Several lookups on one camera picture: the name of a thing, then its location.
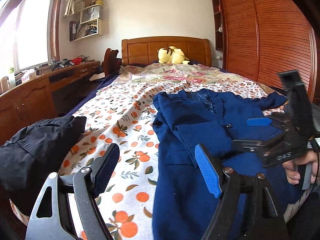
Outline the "window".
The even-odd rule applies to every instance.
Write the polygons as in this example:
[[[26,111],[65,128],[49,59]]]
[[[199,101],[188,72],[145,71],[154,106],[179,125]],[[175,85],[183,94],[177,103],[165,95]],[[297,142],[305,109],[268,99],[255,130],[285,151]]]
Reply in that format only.
[[[1,77],[60,59],[61,0],[1,0]]]

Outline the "wooden chair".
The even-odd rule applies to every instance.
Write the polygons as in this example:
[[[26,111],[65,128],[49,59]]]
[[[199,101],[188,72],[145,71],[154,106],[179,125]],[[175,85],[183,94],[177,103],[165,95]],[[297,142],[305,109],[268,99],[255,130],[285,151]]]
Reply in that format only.
[[[107,48],[103,60],[103,71],[105,76],[117,74],[119,72],[122,60],[118,58],[119,50]]]

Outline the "wooden louvered wardrobe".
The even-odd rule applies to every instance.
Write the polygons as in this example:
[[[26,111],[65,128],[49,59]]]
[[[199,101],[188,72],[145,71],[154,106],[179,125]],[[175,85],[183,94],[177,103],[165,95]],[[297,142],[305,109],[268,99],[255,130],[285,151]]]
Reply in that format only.
[[[298,70],[319,104],[319,37],[292,0],[212,0],[215,48],[223,68],[271,88]]]

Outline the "white wall shelf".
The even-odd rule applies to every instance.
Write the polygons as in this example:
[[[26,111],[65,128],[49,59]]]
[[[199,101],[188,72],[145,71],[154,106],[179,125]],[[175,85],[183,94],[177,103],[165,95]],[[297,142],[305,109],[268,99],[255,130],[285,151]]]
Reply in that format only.
[[[101,11],[104,0],[81,0],[74,5],[74,20],[69,22],[69,40],[77,41],[102,34]]]

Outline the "black folded garment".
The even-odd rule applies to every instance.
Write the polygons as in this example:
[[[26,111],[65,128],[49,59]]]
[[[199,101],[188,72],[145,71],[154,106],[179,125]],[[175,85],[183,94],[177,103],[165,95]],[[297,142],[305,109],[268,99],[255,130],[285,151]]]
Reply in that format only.
[[[31,211],[47,176],[59,170],[85,124],[84,116],[44,119],[1,146],[1,185],[22,212]]]

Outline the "orange print bed sheet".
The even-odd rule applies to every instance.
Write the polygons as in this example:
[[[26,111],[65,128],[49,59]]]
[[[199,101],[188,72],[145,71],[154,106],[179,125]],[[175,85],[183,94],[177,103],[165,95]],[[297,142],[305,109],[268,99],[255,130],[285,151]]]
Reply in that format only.
[[[251,80],[207,83],[200,80],[114,81],[99,90],[75,116],[86,118],[84,137],[66,155],[59,170],[72,174],[103,156],[111,144],[120,149],[105,192],[96,200],[114,239],[200,239],[217,199],[208,192],[198,168],[189,159],[192,139],[205,145],[222,142],[216,125],[187,129],[180,142],[169,128],[160,135],[154,96],[213,95],[214,114],[231,122],[244,114],[282,111],[279,95],[267,95]]]

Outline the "wooden desk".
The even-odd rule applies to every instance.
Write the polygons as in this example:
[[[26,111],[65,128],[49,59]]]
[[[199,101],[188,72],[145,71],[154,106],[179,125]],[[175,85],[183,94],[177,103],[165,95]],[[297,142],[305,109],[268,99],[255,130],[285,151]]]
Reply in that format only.
[[[48,72],[1,94],[1,144],[26,126],[57,117],[52,93],[92,75],[99,64],[91,60]]]

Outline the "pink floral blanket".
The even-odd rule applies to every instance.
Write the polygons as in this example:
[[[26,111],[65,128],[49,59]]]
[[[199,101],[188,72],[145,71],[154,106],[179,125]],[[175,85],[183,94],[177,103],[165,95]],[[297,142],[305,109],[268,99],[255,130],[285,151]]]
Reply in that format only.
[[[188,81],[191,83],[237,83],[246,78],[234,73],[223,72],[220,68],[202,64],[160,64],[153,63],[146,67],[128,65],[121,67],[116,82],[119,84],[157,83]]]

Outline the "navy blue suit jacket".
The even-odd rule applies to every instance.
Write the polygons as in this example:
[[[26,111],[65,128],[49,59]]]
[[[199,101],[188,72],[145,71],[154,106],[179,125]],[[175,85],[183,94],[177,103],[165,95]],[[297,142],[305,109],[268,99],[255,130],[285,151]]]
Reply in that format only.
[[[204,144],[210,154],[236,172],[259,172],[270,182],[280,213],[303,195],[288,183],[281,165],[263,168],[253,153],[233,153],[233,140],[268,140],[280,133],[273,126],[250,127],[247,120],[260,118],[266,109],[277,108],[286,98],[272,93],[258,99],[208,89],[161,92],[153,98],[157,115],[153,129],[159,139],[159,176],[153,207],[155,239],[200,239],[219,203],[208,191],[195,159],[195,146]]]

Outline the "yellow plush toy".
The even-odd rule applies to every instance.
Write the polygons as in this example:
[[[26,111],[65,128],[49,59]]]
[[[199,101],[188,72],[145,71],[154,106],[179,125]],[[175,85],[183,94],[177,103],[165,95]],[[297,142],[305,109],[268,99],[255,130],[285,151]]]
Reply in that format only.
[[[158,62],[162,64],[188,64],[192,65],[181,49],[175,46],[161,48],[158,51]]]

